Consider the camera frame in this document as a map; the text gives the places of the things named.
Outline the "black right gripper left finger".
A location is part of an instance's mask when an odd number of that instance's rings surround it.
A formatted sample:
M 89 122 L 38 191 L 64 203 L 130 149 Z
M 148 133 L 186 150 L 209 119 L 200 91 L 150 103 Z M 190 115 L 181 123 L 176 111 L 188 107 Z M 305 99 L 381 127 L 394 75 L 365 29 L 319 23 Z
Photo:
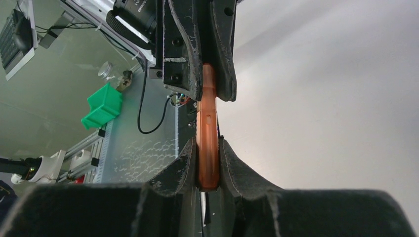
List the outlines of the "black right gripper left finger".
M 37 185 L 2 223 L 3 237 L 179 237 L 194 188 L 195 139 L 145 183 Z

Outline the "orange translucent highlighter pen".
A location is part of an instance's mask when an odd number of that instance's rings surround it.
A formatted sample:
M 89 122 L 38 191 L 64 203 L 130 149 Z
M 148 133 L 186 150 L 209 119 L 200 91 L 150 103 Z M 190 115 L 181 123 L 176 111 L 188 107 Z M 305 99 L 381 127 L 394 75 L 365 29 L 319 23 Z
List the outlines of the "orange translucent highlighter pen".
M 220 179 L 216 98 L 215 70 L 204 64 L 203 93 L 197 102 L 197 175 L 204 192 L 216 190 Z

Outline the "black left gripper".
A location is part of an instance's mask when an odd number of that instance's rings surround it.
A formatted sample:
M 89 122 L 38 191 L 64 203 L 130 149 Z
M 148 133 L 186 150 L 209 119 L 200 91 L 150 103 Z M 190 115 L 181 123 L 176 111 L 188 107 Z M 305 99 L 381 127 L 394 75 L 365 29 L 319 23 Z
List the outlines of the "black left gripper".
M 233 62 L 235 0 L 213 0 L 209 4 L 215 42 L 217 95 L 236 101 L 237 79 Z M 195 101 L 202 98 L 203 64 L 195 0 L 159 0 L 163 83 L 168 89 Z

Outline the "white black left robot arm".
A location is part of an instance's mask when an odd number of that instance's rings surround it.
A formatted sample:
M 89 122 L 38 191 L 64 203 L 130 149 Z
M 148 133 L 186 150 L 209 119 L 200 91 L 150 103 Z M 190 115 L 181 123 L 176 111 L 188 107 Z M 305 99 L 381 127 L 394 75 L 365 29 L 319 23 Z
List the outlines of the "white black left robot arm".
M 64 5 L 151 64 L 149 77 L 199 101 L 203 66 L 217 96 L 235 101 L 235 0 L 66 0 Z

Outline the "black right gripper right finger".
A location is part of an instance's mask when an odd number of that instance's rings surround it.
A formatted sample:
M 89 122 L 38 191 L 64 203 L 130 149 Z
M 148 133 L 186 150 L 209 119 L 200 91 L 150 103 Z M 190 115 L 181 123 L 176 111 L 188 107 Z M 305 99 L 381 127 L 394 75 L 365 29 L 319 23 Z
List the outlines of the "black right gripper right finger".
M 413 237 L 400 205 L 380 190 L 286 190 L 221 139 L 221 236 Z

